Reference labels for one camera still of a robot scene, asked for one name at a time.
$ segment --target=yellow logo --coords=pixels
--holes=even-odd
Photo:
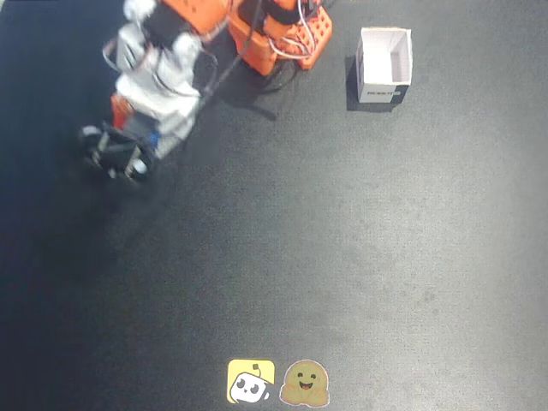
[[[229,402],[256,403],[271,396],[276,376],[274,363],[269,360],[232,360],[226,396]]]

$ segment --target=open cardboard box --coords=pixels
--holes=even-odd
[[[356,51],[360,103],[402,102],[411,85],[413,52],[411,30],[364,27]]]

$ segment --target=wire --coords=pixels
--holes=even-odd
[[[223,31],[229,24],[229,17],[228,15],[224,18],[223,21],[221,21],[219,24],[215,26],[210,32],[206,34],[202,34],[200,36],[200,40],[204,43],[210,43],[214,38],[217,37],[217,35]]]
[[[310,30],[310,27],[308,26],[307,21],[305,20],[304,16],[302,15],[302,0],[297,0],[297,7],[299,9],[299,16],[301,17],[302,25],[304,26],[305,30],[307,31],[308,38],[310,38],[310,42],[312,43],[312,51],[316,50],[316,40],[314,39],[314,36],[312,35],[312,31]]]
[[[207,82],[207,85],[204,87],[203,91],[199,91],[200,94],[206,92],[207,89],[209,89],[211,87],[211,85],[213,84],[213,82],[215,81],[215,79],[217,78],[217,72],[218,72],[218,60],[217,58],[215,57],[215,55],[207,50],[204,50],[204,49],[201,49],[200,50],[201,53],[205,54],[206,56],[208,56],[211,61],[213,62],[213,71],[211,73],[211,77],[209,79],[209,81]],[[176,87],[170,87],[166,84],[165,81],[162,80],[162,78],[160,77],[160,74],[158,73],[158,68],[160,66],[160,62],[162,61],[162,56],[165,56],[165,50],[162,49],[159,53],[158,53],[158,60],[156,61],[156,66],[154,68],[154,71],[152,72],[152,79],[157,83],[157,86],[160,85],[162,88],[164,88],[165,90],[167,90],[168,92],[172,92],[174,94],[177,94],[179,96],[183,96],[183,97],[198,97],[196,96],[195,94],[190,94],[190,93],[184,93],[184,92],[179,92],[176,90]]]
[[[114,51],[114,49],[117,47],[117,45],[118,45],[118,38],[116,38],[116,37],[114,37],[106,45],[104,45],[103,50],[102,50],[103,59],[109,65],[109,67],[111,69],[117,71],[118,73],[124,73],[124,74],[133,73],[134,71],[139,70],[143,66],[144,62],[146,61],[146,58],[148,57],[149,53],[152,50],[152,45],[150,43],[148,43],[146,45],[145,54],[140,59],[139,63],[135,67],[131,68],[130,70],[122,70],[121,68],[119,68],[117,66],[116,63],[114,63],[112,60],[110,60],[110,55],[112,54],[112,51]]]
[[[270,43],[271,48],[274,50],[274,52],[276,54],[278,54],[279,56],[282,56],[282,57],[285,57],[285,58],[290,58],[291,60],[304,60],[305,58],[310,57],[308,55],[289,54],[289,53],[286,53],[285,51],[281,51],[274,45],[274,42],[272,41],[272,39],[270,37],[268,38],[268,42]]]
[[[262,6],[263,0],[259,0],[257,2],[257,6],[255,6],[255,13],[253,14],[253,19],[249,28],[249,34],[247,35],[246,43],[243,46],[243,50],[238,53],[234,60],[232,60],[232,63],[221,73],[221,75],[219,75],[217,81],[215,81],[208,90],[205,90],[207,94],[205,94],[204,97],[200,100],[200,104],[198,104],[195,112],[191,114],[197,113],[209,102],[209,99],[213,96],[213,93],[219,88],[219,86],[221,86],[221,84],[223,84],[223,82],[229,77],[229,75],[232,73],[238,63],[246,55],[247,50],[249,49],[249,45],[251,44],[251,38],[253,36],[253,33],[259,25],[260,10],[262,10]]]
[[[306,21],[311,20],[318,13],[319,8],[322,7],[323,5],[324,5],[324,0],[319,0],[319,2],[314,3],[313,9],[310,10],[310,13],[307,14],[307,16],[305,17],[305,20]]]
[[[299,47],[299,49],[302,51],[302,54],[308,54],[308,56],[310,56],[310,53],[308,52],[306,46],[303,43],[300,43],[293,39],[288,39],[287,37],[282,37],[281,40],[285,41],[286,43],[289,43],[290,45]]]

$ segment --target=sticker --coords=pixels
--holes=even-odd
[[[288,405],[322,408],[329,404],[327,371],[318,362],[301,360],[289,367],[283,377],[280,400]]]
[[[269,360],[232,360],[226,396],[229,402],[256,403],[270,397],[276,368]]]

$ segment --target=smiling emoji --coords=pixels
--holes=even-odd
[[[329,404],[327,372],[316,361],[301,360],[285,373],[280,400],[289,405],[321,408]]]

